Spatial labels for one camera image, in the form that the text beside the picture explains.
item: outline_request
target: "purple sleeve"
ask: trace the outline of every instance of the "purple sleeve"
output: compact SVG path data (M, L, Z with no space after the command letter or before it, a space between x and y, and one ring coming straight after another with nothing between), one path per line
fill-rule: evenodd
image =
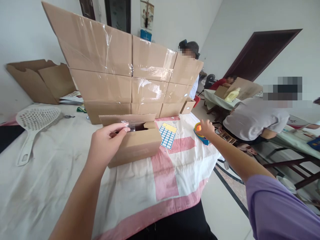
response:
M320 218L278 180L254 175L246 191L255 239L320 239Z

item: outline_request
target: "small cardboard box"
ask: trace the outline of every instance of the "small cardboard box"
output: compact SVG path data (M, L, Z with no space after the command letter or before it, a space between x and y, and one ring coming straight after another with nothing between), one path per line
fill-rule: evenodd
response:
M193 86L203 67L203 62L177 54L170 82Z
M192 86L169 83L164 103L184 103L191 89Z
M70 68L132 76L131 34L46 2L42 6Z
M59 104L59 98L76 91L66 64L44 59L8 63L7 71L37 103Z
M237 96L237 99L239 100L253 97L255 94L263 90L261 85L238 77L225 93L225 98L231 91L234 91L237 88L241 88L239 91L239 95Z
M99 115L131 114L130 103L103 103L99 101L84 102L84 107L92 124L101 124Z
M163 103L169 83L143 78L131 82L133 103Z
M184 103L180 113L181 114L191 113L191 110L192 110L195 103L196 103L195 100L188 97L186 102Z
M131 114L155 113L155 118L159 118L162 103L132 103Z
M123 138L119 150L108 164L109 168L152 157L157 154L162 142L159 129L154 122L155 114L100 116L104 126L126 121L135 126Z
M132 36L133 76L169 82L177 52Z
M178 116L184 103L163 103L159 118Z
M131 103L131 77L71 69L83 100Z
M228 88L224 86L219 86L218 89L215 91L214 95L218 96L219 98L225 99L227 90Z

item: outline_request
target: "hand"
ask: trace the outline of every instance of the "hand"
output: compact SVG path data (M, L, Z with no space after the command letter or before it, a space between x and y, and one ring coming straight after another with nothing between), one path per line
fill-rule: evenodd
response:
M207 138L208 135L210 134L216 134L215 133L215 128L212 125L212 122L210 122L209 119L207 119L206 121L203 121L203 119L200 120L200 125L201 125L201 130L200 131L196 131L198 134L204 136Z
M87 165L94 168L106 169L107 165L116 154L119 146L130 128L127 123L115 123L103 127L92 134Z

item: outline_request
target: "gray shirt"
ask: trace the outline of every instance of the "gray shirt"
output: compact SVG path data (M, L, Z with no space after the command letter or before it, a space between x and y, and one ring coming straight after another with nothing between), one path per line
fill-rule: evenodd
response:
M255 140L264 128L280 133L289 114L286 109L272 105L275 103L262 98L247 98L235 105L236 109L226 117L223 125L244 141Z

